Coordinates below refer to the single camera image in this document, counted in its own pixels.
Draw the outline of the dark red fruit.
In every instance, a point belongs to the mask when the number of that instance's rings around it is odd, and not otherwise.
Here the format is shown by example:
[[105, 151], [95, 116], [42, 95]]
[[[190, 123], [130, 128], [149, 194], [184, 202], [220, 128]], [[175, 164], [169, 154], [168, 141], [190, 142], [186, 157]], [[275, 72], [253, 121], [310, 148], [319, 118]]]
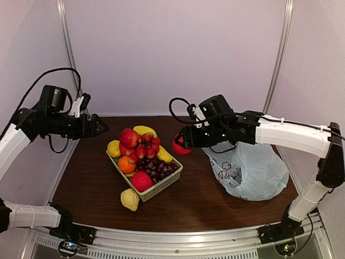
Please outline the dark red fruit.
[[119, 135], [119, 141], [127, 148], [134, 148], [139, 143], [140, 135], [131, 128], [125, 128]]

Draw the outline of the red lychee bunch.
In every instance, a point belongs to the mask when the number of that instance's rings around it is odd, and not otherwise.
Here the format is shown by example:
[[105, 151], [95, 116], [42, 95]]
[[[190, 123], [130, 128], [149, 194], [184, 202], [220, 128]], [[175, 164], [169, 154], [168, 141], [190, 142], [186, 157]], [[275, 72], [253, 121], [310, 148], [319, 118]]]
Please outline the red lychee bunch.
[[152, 159], [160, 151], [160, 144], [161, 139], [154, 136], [152, 132], [144, 133], [139, 137], [134, 150], [127, 150], [129, 163], [135, 164], [144, 158]]

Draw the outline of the beige perforated plastic basket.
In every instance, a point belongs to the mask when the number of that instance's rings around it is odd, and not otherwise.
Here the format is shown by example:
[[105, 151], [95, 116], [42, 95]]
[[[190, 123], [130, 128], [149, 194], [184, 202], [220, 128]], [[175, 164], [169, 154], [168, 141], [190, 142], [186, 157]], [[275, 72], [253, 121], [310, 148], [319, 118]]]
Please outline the beige perforated plastic basket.
[[131, 183], [131, 178], [132, 176], [136, 173], [135, 171], [131, 174], [124, 174], [123, 172], [121, 172], [118, 168], [118, 160], [124, 156], [124, 155], [121, 155], [120, 157], [118, 158], [113, 158], [111, 157], [108, 152], [106, 151], [107, 155], [109, 156], [111, 162], [114, 164], [116, 170], [119, 172], [119, 174], [124, 178], [124, 180], [126, 181], [126, 183], [129, 185], [129, 187], [131, 189], [133, 189], [137, 195], [139, 196], [140, 200], [143, 201], [143, 202], [146, 202], [148, 201], [149, 199], [151, 199], [153, 196], [155, 196], [156, 194], [160, 193], [161, 191], [165, 190], [166, 188], [168, 188], [171, 184], [173, 184], [174, 182], [176, 182], [177, 180], [180, 179], [180, 175], [181, 175], [181, 171], [183, 169], [183, 166], [182, 164], [177, 161], [175, 158], [173, 159], [173, 162], [177, 163], [179, 165], [179, 169], [172, 173], [172, 175], [166, 177], [165, 179], [159, 181], [159, 182], [155, 182], [152, 180], [153, 182], [153, 185], [145, 190], [144, 192], [139, 192], [137, 191], [134, 186], [132, 185]]

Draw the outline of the light blue plastic bag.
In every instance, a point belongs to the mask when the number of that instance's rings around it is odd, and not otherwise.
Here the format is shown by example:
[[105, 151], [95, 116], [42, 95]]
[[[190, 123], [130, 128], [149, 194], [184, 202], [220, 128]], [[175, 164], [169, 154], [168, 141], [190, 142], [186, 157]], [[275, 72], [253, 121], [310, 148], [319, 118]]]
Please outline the light blue plastic bag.
[[288, 168], [270, 145], [221, 142], [203, 151], [216, 180], [231, 196], [265, 201], [287, 187]]

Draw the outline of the pale yellow wrinkled fruit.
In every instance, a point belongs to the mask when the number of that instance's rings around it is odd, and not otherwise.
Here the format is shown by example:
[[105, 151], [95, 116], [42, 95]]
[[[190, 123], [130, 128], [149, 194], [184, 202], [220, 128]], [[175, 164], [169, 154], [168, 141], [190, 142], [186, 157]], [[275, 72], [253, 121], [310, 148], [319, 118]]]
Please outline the pale yellow wrinkled fruit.
[[125, 208], [135, 212], [139, 207], [140, 198], [133, 189], [129, 188], [121, 193], [120, 201]]

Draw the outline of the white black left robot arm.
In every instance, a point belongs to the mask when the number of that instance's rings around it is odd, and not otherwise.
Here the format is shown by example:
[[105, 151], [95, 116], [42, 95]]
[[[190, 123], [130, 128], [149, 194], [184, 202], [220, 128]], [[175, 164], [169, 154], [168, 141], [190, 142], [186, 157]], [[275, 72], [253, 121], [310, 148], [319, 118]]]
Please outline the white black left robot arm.
[[[97, 114], [84, 113], [90, 99], [84, 93], [72, 100], [67, 89], [45, 85], [34, 107], [16, 111], [1, 137], [1, 176], [37, 137], [50, 138], [55, 134], [67, 140], [79, 140], [107, 132], [108, 125]], [[66, 100], [71, 104], [68, 111], [64, 111]], [[67, 240], [78, 233], [72, 214], [60, 206], [20, 205], [1, 200], [1, 232], [33, 227], [51, 228]]]

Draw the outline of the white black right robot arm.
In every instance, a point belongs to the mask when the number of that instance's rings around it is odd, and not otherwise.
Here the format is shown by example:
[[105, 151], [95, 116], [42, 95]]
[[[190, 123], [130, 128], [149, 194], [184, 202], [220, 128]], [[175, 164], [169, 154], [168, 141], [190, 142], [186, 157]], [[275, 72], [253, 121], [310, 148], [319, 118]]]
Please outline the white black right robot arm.
[[326, 194], [344, 183], [344, 152], [340, 127], [314, 126], [275, 118], [255, 111], [236, 113], [223, 95], [208, 98], [199, 105], [188, 104], [189, 121], [175, 137], [185, 148], [206, 148], [228, 141], [235, 145], [268, 144], [296, 149], [319, 158], [318, 172], [305, 190], [286, 208], [276, 232], [288, 238]]

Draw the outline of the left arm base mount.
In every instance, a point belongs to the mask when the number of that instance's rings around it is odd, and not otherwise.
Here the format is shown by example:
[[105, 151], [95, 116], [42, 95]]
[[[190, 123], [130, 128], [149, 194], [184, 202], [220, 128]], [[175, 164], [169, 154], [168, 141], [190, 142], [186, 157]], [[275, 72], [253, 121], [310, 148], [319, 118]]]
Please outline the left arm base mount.
[[80, 249], [86, 249], [92, 245], [95, 239], [96, 229], [94, 227], [82, 226], [73, 222], [73, 215], [59, 205], [49, 204], [56, 209], [60, 215], [57, 227], [48, 227], [49, 234], [62, 239], [58, 244], [58, 253], [62, 258], [75, 256]]

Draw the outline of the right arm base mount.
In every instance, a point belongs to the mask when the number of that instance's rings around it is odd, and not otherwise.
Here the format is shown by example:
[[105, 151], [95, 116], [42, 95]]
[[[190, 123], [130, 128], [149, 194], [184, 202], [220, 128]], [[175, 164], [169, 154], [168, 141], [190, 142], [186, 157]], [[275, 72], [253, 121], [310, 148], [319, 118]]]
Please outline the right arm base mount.
[[261, 244], [275, 243], [275, 251], [286, 257], [294, 254], [297, 247], [295, 238], [305, 232], [301, 222], [288, 217], [290, 206], [286, 207], [280, 223], [268, 223], [257, 229]]

